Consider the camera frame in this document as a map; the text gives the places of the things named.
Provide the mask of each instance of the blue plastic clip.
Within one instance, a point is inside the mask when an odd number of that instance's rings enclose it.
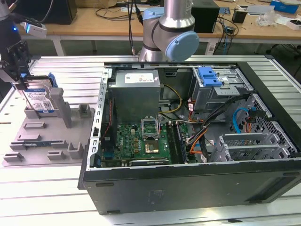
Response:
[[[211,67],[198,67],[198,76],[203,80],[204,86],[222,86]]]
[[[51,79],[51,81],[52,81],[52,87],[58,88],[57,82],[55,80],[55,76],[51,72],[49,73],[48,78]]]

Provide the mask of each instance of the power supply label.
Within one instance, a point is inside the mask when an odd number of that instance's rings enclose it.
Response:
[[[34,110],[40,113],[54,112],[51,101],[46,98],[47,92],[45,89],[27,89],[25,94]]]
[[[152,73],[128,73],[125,76],[125,83],[154,82]]]

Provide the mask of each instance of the white cable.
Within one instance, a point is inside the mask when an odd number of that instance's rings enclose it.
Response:
[[[49,16],[49,13],[52,9],[52,5],[53,5],[53,0],[51,0],[51,3],[50,3],[50,6],[49,6],[49,9],[48,9],[48,12],[46,13],[46,15],[44,16],[44,18],[40,21],[40,23],[44,23],[45,20],[47,19],[47,17]]]

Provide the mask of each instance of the wooden table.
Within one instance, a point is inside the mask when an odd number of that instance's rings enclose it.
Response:
[[[234,9],[237,5],[249,5],[245,0],[237,0],[234,2],[215,1],[220,7],[230,7]],[[257,5],[269,5],[268,3],[257,0],[250,0]],[[301,15],[301,8],[295,15],[280,13],[283,16],[296,18],[297,13]],[[127,12],[108,12],[107,17],[126,15]],[[231,20],[231,15],[224,15],[224,18]],[[233,39],[233,42],[239,43],[278,43],[278,44],[301,44],[301,31],[293,31],[290,28],[278,24],[278,26],[259,27],[256,25],[257,16],[247,15],[243,24],[237,24],[239,33]],[[128,40],[128,21],[110,21],[95,15],[93,8],[78,8],[77,17],[71,25],[47,24],[48,35],[46,39],[54,42],[55,49],[59,56],[64,56],[65,52],[61,45],[61,40]],[[37,39],[30,35],[26,35],[21,30],[24,39]],[[143,40],[143,27],[137,19],[132,21],[132,32],[134,40]],[[220,24],[215,26],[213,33],[200,33],[200,41],[208,42],[206,54],[211,55],[216,43],[222,36],[222,27]],[[95,42],[92,42],[93,49],[96,50]]]

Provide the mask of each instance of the aluminum extrusion table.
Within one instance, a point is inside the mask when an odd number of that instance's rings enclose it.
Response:
[[[301,86],[274,59],[264,56],[193,56],[190,61],[246,61],[301,127]],[[42,57],[33,75],[52,72],[71,107],[95,106],[104,62],[132,61],[131,56]],[[21,126],[25,101],[11,89],[0,104],[0,161]],[[288,226],[301,222],[301,185],[270,204],[158,211],[101,216],[86,191],[77,189],[80,166],[0,167],[0,225],[222,225]]]

